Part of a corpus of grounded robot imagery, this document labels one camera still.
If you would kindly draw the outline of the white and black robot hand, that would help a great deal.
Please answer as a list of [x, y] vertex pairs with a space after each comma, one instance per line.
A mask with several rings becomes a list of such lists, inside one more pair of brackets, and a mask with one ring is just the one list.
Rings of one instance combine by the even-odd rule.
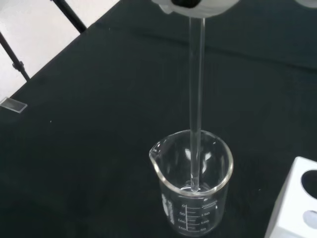
[[239, 0], [152, 0], [164, 13], [173, 12], [191, 18], [209, 18], [220, 15]]

